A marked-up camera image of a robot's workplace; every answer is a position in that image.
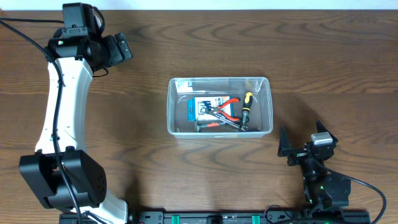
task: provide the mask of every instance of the wooden tabletop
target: wooden tabletop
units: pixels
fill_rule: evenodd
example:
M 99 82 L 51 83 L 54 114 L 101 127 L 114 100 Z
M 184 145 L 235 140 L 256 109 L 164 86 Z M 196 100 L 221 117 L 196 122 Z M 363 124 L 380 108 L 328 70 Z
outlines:
M 284 124 L 296 147 L 321 120 L 340 141 L 325 162 L 387 197 L 380 223 L 398 222 L 396 11 L 104 11 L 134 58 L 91 83 L 88 152 L 108 188 L 134 207 L 263 210 L 305 202 L 300 167 L 277 157 Z M 2 16 L 62 19 L 60 11 Z M 9 22 L 41 46 L 59 24 Z M 47 62 L 0 26 L 0 223 L 57 223 L 19 173 L 34 153 L 49 91 Z M 266 77 L 274 130 L 260 139 L 178 140 L 167 132 L 173 77 Z M 381 198 L 352 183 L 349 207 L 375 218 Z

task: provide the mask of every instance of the screwdriver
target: screwdriver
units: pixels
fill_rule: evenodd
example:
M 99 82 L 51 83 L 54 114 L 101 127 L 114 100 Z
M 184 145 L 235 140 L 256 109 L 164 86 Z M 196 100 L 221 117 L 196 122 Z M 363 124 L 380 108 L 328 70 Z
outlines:
M 244 126 L 244 124 L 246 123 L 246 119 L 249 116 L 250 113 L 250 107 L 251 104 L 253 103 L 253 93 L 251 92 L 247 92 L 246 96 L 244 97 L 244 101 L 243 101 L 243 109 L 242 109 L 242 115 L 243 115 L 243 119 L 242 119 L 242 125 Z

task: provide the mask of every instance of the plastic bin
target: plastic bin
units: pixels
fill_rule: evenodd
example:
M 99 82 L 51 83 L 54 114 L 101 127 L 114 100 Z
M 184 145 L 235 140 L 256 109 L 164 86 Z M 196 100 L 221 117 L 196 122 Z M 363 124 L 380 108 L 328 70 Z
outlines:
M 205 128 L 195 132 L 195 122 L 188 120 L 188 100 L 202 96 L 231 96 L 241 99 L 233 104 L 233 114 L 242 117 L 245 94 L 253 93 L 253 104 L 246 125 L 240 132 L 230 125 Z M 173 78 L 167 94 L 167 129 L 176 138 L 261 138 L 272 131 L 271 89 L 264 77 Z

